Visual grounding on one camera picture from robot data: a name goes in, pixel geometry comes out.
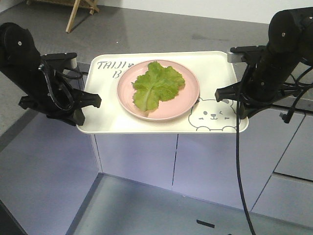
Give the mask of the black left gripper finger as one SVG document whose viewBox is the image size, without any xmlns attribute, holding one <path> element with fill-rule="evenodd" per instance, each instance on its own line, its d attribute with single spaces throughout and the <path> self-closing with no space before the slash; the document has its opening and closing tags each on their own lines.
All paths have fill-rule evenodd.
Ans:
<svg viewBox="0 0 313 235">
<path fill-rule="evenodd" d="M 92 105 L 99 108 L 101 105 L 101 97 L 98 94 L 91 94 L 85 91 L 79 91 L 77 95 L 77 106 L 79 108 Z"/>
<path fill-rule="evenodd" d="M 82 126 L 85 122 L 85 116 L 83 114 L 82 109 L 76 109 L 72 112 L 72 114 L 69 116 L 70 123 L 72 125 L 78 125 Z"/>
</svg>

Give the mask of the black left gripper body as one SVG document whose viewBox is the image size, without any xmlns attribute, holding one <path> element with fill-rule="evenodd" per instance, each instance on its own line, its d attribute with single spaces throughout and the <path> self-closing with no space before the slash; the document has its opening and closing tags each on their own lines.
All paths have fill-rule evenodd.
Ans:
<svg viewBox="0 0 313 235">
<path fill-rule="evenodd" d="M 73 88 L 63 73 L 50 66 L 38 66 L 18 82 L 26 93 L 19 105 L 23 109 L 32 109 L 45 114 L 48 118 L 70 124 L 69 116 L 76 109 L 77 95 L 80 90 Z"/>
</svg>

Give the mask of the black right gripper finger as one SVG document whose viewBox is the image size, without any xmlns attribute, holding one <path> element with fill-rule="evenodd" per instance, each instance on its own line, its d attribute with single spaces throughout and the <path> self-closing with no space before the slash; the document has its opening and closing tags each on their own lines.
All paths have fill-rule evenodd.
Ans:
<svg viewBox="0 0 313 235">
<path fill-rule="evenodd" d="M 245 119 L 245 118 L 251 118 L 257 113 L 266 110 L 270 108 L 270 106 L 253 106 L 253 105 L 245 105 L 240 104 L 239 106 L 239 118 Z"/>
<path fill-rule="evenodd" d="M 241 83 L 235 83 L 224 88 L 218 88 L 215 91 L 215 99 L 220 102 L 224 99 L 238 100 L 239 88 Z"/>
</svg>

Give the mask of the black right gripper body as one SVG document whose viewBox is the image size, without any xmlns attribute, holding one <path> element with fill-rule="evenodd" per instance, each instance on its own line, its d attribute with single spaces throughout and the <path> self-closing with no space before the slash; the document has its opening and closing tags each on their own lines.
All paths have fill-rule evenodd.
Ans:
<svg viewBox="0 0 313 235">
<path fill-rule="evenodd" d="M 297 63 L 259 63 L 241 80 L 240 104 L 271 106 L 290 95 L 299 95 L 302 89 L 295 82 L 286 83 Z"/>
</svg>

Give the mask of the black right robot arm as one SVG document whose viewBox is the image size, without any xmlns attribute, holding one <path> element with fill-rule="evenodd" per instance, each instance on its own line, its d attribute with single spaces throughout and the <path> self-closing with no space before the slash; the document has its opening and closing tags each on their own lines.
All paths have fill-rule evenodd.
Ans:
<svg viewBox="0 0 313 235">
<path fill-rule="evenodd" d="M 237 113 L 241 119 L 285 97 L 305 93 L 311 85 L 286 80 L 299 63 L 313 65 L 312 7 L 277 12 L 268 27 L 266 46 L 232 47 L 227 59 L 230 63 L 245 62 L 247 67 L 240 82 L 217 89 L 215 98 L 217 102 L 240 102 Z"/>
</svg>

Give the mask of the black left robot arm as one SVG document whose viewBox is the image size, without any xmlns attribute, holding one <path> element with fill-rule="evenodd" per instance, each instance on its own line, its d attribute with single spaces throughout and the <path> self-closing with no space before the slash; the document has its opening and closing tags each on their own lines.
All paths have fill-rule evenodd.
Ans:
<svg viewBox="0 0 313 235">
<path fill-rule="evenodd" d="M 85 121 L 82 108 L 90 105 L 99 108 L 101 98 L 69 84 L 70 79 L 83 77 L 77 69 L 76 57 L 75 52 L 41 55 L 29 30 L 15 23 L 0 26 L 0 71 L 25 92 L 19 106 L 72 126 L 82 126 Z"/>
</svg>

